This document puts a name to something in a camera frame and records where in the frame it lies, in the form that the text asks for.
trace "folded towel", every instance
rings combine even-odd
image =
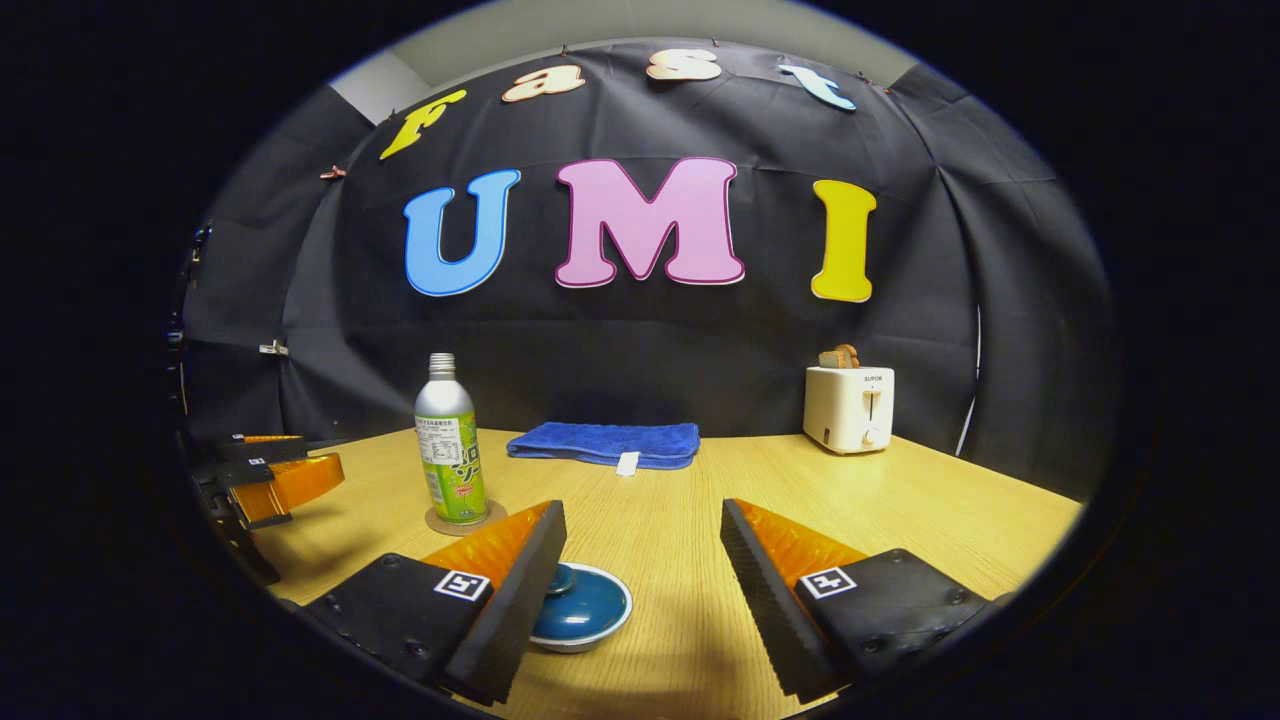
[[[623,452],[640,452],[640,468],[678,470],[698,452],[698,425],[581,425],[543,423],[507,443],[512,457],[564,457],[617,465]]]

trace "table top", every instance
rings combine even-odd
[[[586,653],[530,646],[508,702],[484,708],[509,719],[773,720],[809,707],[782,694],[769,666],[721,546],[724,498],[868,555],[906,548],[987,598],[1020,587],[1080,509],[899,437],[850,456],[799,434],[704,438],[689,468],[626,478],[607,465],[509,457],[507,442],[518,434],[479,432],[489,498],[511,514],[562,500],[561,560],[617,575],[635,611]],[[276,596],[307,603],[385,552],[422,557],[458,539],[426,525],[430,495],[413,429],[319,452],[340,455],[346,482],[293,510],[293,521],[255,533],[280,571]]]

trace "blue letter u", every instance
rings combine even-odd
[[[507,190],[520,182],[520,170],[495,170],[471,181],[476,196],[476,240],[471,254],[457,263],[440,258],[440,225],[453,190],[424,192],[404,205],[404,274],[422,295],[458,295],[483,283],[498,269],[507,240]]]

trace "letter m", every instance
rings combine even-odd
[[[604,259],[604,231],[622,255],[631,275],[643,281],[677,229],[676,254],[667,277],[686,284],[728,284],[746,274],[733,256],[728,228],[728,182],[737,168],[717,158],[685,158],[645,199],[614,160],[584,160],[561,168],[570,187],[568,259],[556,269],[564,287],[608,284],[618,269]]]

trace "white toaster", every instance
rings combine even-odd
[[[841,455],[888,446],[893,432],[893,370],[809,368],[804,432]]]

